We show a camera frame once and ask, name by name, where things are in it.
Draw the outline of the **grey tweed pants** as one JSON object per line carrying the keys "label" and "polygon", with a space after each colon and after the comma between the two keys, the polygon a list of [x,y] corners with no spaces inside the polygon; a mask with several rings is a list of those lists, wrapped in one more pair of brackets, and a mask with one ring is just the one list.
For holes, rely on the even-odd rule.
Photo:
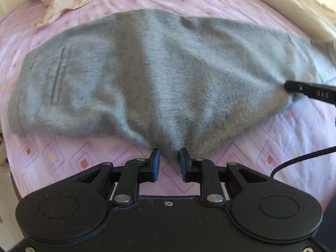
{"label": "grey tweed pants", "polygon": [[17,135],[108,134],[203,156],[297,101],[286,81],[334,79],[333,41],[144,9],[30,51],[7,114]]}

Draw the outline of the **pink patterned bed sheet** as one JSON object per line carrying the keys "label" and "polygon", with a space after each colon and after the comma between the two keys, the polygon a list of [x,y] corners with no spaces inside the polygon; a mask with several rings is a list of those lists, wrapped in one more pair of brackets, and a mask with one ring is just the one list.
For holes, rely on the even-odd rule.
{"label": "pink patterned bed sheet", "polygon": [[[221,17],[301,35],[291,21],[260,0],[94,0],[68,11],[44,29],[37,23],[46,12],[38,1],[27,1],[1,20],[1,126],[11,174],[23,197],[104,161],[123,165],[150,155],[148,148],[115,137],[13,135],[7,107],[27,52],[80,23],[119,11],[164,9],[181,15]],[[230,161],[269,175],[279,164],[335,145],[335,108],[303,98],[260,126],[210,155],[217,165]]]}

